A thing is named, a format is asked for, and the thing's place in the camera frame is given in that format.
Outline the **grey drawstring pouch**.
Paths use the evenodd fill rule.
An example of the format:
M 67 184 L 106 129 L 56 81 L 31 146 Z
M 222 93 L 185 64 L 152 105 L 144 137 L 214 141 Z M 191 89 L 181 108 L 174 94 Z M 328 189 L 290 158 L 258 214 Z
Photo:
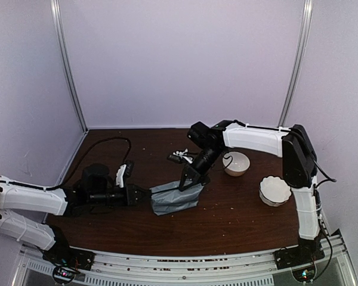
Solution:
M 150 204 L 155 215 L 163 216 L 196 207 L 203 185 L 191 186 L 185 191 L 178 189 L 180 181 L 150 188 Z

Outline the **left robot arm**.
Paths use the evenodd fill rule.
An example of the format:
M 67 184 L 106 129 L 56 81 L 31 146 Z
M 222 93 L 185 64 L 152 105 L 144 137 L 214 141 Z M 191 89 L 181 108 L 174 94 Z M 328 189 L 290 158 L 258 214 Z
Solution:
M 148 191 L 127 183 L 133 167 L 133 162 L 124 155 L 112 178 L 107 166 L 93 163 L 83 169 L 80 180 L 72 186 L 68 185 L 72 174 L 56 186 L 32 185 L 0 175 L 0 234 L 50 251 L 60 264 L 69 264 L 74 252 L 61 230 L 37 223 L 16 211 L 77 217 L 97 206 L 135 206 L 148 195 Z

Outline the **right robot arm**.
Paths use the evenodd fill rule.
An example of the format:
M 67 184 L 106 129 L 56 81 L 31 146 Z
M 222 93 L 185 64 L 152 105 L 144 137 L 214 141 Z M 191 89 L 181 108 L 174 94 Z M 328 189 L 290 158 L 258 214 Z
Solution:
M 320 233 L 320 198 L 318 174 L 325 182 L 335 182 L 317 162 L 317 155 L 302 125 L 290 128 L 254 126 L 238 120 L 222 120 L 212 127 L 202 122 L 191 125 L 187 137 L 199 149 L 198 155 L 186 163 L 179 189 L 209 182 L 209 171 L 217 159 L 229 150 L 242 150 L 272 158 L 277 174 L 285 181 L 295 198 L 298 236 L 304 242 L 294 250 L 298 262 L 308 262 L 316 253 L 313 242 Z

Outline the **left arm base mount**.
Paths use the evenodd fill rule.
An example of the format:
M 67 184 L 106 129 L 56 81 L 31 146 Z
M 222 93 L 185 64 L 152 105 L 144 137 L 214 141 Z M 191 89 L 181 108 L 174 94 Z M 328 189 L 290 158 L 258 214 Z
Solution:
M 59 227 L 50 226 L 50 228 L 54 234 L 54 244 L 49 250 L 41 250 L 43 258 L 55 265 L 90 271 L 95 254 L 91 251 L 72 248 Z

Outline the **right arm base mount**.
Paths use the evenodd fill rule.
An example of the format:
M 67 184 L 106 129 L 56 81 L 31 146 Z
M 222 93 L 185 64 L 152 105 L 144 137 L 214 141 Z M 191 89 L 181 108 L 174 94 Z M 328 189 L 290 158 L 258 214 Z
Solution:
M 278 270 L 312 263 L 325 257 L 319 236 L 313 240 L 298 237 L 298 245 L 280 248 L 273 255 Z

